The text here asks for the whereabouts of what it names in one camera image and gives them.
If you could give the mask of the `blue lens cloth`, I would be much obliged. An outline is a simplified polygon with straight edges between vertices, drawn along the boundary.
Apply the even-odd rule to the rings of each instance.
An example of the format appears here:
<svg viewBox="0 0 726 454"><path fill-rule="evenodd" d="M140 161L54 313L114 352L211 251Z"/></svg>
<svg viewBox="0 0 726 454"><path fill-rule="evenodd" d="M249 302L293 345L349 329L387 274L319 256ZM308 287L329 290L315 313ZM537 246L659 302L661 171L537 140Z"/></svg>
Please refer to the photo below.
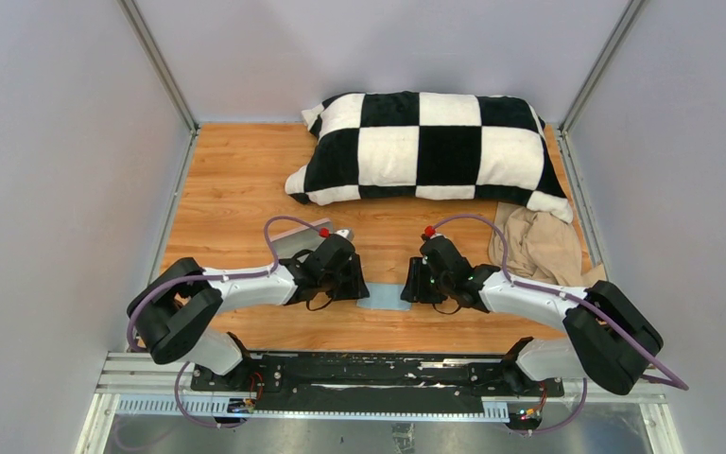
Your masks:
<svg viewBox="0 0 726 454"><path fill-rule="evenodd" d="M356 306L369 310L409 311L411 303L401 298L404 287L397 284L368 283L369 296L359 299Z"/></svg>

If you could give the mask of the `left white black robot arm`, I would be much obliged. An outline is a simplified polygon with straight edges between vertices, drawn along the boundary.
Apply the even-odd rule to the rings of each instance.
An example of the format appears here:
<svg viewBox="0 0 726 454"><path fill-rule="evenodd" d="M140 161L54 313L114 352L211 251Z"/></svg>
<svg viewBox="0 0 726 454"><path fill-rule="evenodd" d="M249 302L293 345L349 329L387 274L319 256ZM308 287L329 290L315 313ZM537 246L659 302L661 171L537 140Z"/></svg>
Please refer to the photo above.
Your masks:
<svg viewBox="0 0 726 454"><path fill-rule="evenodd" d="M155 363L188 361L239 391L251 381L251 365L239 341L211 328L213 318L251 306L307 304L319 294L332 302L370 295L360 256L342 233L324 233L315 249L269 268L218 270L179 259L130 302L129 334L140 338Z"/></svg>

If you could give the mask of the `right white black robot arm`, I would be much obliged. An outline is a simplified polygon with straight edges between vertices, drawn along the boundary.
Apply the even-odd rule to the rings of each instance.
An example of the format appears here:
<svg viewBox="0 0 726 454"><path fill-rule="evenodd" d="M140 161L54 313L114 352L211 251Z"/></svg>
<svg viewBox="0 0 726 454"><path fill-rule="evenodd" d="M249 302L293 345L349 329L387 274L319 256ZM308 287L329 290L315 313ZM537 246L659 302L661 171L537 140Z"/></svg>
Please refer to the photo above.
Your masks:
<svg viewBox="0 0 726 454"><path fill-rule="evenodd" d="M548 378L588 378L603 390L628 394L663 349L659 332L615 284L561 287L473 266L447 237L425 239L408 262L402 293L411 303L451 300L461 308L506 313L564 333L558 340L521 340L502 369L508 391L526 394Z"/></svg>

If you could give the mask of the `pink glasses case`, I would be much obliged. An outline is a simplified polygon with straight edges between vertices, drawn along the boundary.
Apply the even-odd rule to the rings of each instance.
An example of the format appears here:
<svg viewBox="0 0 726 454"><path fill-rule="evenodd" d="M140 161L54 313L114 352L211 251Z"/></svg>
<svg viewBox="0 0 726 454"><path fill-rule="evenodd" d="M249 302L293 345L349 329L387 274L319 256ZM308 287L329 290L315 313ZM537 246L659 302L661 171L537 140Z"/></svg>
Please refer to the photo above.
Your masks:
<svg viewBox="0 0 726 454"><path fill-rule="evenodd" d="M277 222L285 222L292 224L289 230L281 230L275 234L274 224ZM264 225L265 239L270 243L269 248L275 259L291 258L293 255L302 250L314 251L323 241L323 237L319 235L319 230L326 229L330 232L335 231L333 221L329 218L320 218L313 221L304 221L295 217L277 217L270 219Z"/></svg>

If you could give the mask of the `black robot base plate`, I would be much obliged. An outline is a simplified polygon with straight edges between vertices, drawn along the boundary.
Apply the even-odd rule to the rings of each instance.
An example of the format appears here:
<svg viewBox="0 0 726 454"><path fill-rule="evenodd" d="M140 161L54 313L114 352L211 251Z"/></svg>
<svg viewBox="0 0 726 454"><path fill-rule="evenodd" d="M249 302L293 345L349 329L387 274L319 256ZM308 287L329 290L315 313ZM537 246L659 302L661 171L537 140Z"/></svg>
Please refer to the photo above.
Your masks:
<svg viewBox="0 0 726 454"><path fill-rule="evenodd" d="M227 375L198 365L179 384L194 393L221 393L229 414L341 417L486 416L510 419L497 405L529 405L561 397L556 379L531 381L516 367L513 351L440 354L243 349L242 363Z"/></svg>

